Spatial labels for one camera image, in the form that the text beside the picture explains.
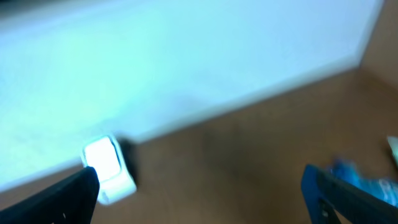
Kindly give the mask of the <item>blue Oreo cookie pack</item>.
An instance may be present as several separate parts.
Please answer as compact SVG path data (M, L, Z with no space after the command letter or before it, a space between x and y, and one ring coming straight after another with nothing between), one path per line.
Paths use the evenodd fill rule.
M367 179L356 169L353 162L336 160L328 168L330 174L368 194L397 207L397 182L390 179Z

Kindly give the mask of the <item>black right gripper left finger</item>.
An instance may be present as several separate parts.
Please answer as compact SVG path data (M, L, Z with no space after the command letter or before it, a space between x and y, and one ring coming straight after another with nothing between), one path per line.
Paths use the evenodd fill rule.
M1 210L1 223L90 224L100 189L93 167L51 185L43 191Z

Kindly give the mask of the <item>mint green wipes pack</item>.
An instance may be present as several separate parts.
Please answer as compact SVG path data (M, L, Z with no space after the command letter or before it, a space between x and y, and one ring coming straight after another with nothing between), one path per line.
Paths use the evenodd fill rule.
M398 165L398 138L394 136L387 137L388 144L391 148L391 154L396 165Z

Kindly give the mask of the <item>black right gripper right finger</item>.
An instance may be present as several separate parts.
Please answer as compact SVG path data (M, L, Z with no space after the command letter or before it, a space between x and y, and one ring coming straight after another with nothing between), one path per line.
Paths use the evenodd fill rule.
M312 223L397 223L397 207L316 166L305 167L301 190Z

